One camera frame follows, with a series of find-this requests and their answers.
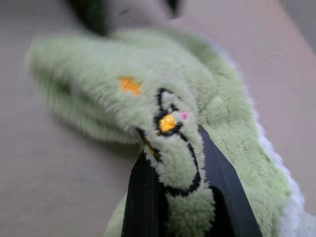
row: stuffed dinosaur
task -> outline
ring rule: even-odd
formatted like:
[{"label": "stuffed dinosaur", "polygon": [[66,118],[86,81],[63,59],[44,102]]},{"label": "stuffed dinosaur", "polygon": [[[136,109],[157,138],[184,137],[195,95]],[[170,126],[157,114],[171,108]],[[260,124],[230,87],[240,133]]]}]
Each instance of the stuffed dinosaur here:
[{"label": "stuffed dinosaur", "polygon": [[[202,237],[214,220],[200,124],[235,168],[263,236],[316,237],[316,218],[215,44],[167,27],[58,35],[35,40],[27,62],[63,120],[93,139],[143,147],[167,190],[170,234]],[[125,202],[106,237],[121,235]]]}]

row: yellow embroidered eye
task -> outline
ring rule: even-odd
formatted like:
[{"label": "yellow embroidered eye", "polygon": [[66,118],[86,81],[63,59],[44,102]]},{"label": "yellow embroidered eye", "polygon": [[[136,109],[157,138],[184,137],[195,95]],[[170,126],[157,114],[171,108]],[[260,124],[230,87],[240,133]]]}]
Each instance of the yellow embroidered eye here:
[{"label": "yellow embroidered eye", "polygon": [[140,95],[140,87],[141,85],[133,82],[133,78],[131,77],[120,77],[120,85],[122,88],[122,91],[131,91],[134,95]]},{"label": "yellow embroidered eye", "polygon": [[177,125],[174,116],[171,114],[165,115],[159,121],[159,128],[162,132],[167,132],[175,128]]}]

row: black embroidered outline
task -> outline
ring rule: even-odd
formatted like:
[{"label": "black embroidered outline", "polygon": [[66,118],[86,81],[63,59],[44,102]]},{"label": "black embroidered outline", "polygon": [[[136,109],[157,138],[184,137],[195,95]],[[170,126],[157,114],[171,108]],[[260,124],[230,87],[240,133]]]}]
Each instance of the black embroidered outline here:
[{"label": "black embroidered outline", "polygon": [[[170,136],[173,136],[173,135],[179,135],[180,138],[187,143],[187,148],[189,149],[190,151],[190,154],[193,158],[193,161],[194,161],[194,166],[196,167],[197,169],[197,172],[196,172],[196,175],[195,177],[193,178],[193,182],[192,184],[189,186],[189,188],[183,190],[183,189],[178,189],[178,188],[173,188],[171,186],[165,186],[166,188],[166,191],[172,195],[173,197],[175,196],[183,196],[183,197],[187,197],[190,193],[196,191],[200,184],[201,184],[201,175],[199,173],[199,169],[198,169],[198,160],[197,160],[197,157],[195,155],[195,152],[194,152],[194,148],[193,146],[191,145],[191,143],[188,141],[188,139],[186,138],[186,136],[180,132],[180,129],[182,128],[183,124],[181,122],[178,122],[175,127],[167,132],[162,132],[160,127],[159,127],[159,121],[161,118],[163,118],[164,116],[170,114],[170,112],[168,111],[168,109],[164,109],[163,106],[162,106],[162,94],[163,93],[169,93],[169,94],[172,94],[174,95],[173,92],[171,92],[170,90],[168,89],[165,89],[165,88],[160,88],[158,90],[158,94],[157,94],[157,101],[158,101],[158,106],[159,106],[159,113],[154,117],[154,125],[155,125],[155,128],[156,130],[158,131],[157,133],[157,136],[164,136],[164,137],[170,137]],[[170,104],[170,109],[171,109],[171,112],[174,112],[174,111],[179,111],[179,109],[174,105],[174,104]],[[148,146],[154,153],[153,153],[153,156],[155,157],[155,159],[157,160],[157,162],[160,162],[162,163],[162,160],[161,160],[161,154],[160,154],[160,151],[156,148],[153,148],[152,145],[149,143],[149,141],[146,139],[146,134],[145,132],[138,128],[137,129],[137,132],[138,134],[140,135],[142,141],[145,143],[146,146]]]}]

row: pink embroidered dot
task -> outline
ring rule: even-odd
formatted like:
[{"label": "pink embroidered dot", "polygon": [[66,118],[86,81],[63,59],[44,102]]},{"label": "pink embroidered dot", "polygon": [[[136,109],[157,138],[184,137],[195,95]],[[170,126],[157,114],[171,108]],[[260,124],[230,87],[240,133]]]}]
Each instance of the pink embroidered dot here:
[{"label": "pink embroidered dot", "polygon": [[182,117],[183,119],[188,119],[188,112],[182,112],[182,113],[181,113],[181,117]]}]

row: green plush toy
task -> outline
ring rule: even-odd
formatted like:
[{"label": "green plush toy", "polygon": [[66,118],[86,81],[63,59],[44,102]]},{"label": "green plush toy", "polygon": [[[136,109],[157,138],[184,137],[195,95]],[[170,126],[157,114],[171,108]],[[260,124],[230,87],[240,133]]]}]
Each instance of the green plush toy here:
[{"label": "green plush toy", "polygon": [[[263,236],[316,237],[316,218],[264,137],[236,68],[214,44],[166,27],[110,39],[63,35],[34,41],[28,63],[66,122],[99,141],[144,147],[167,190],[169,233],[202,237],[214,219],[201,124],[235,168]],[[125,202],[106,237],[120,236]]]}]

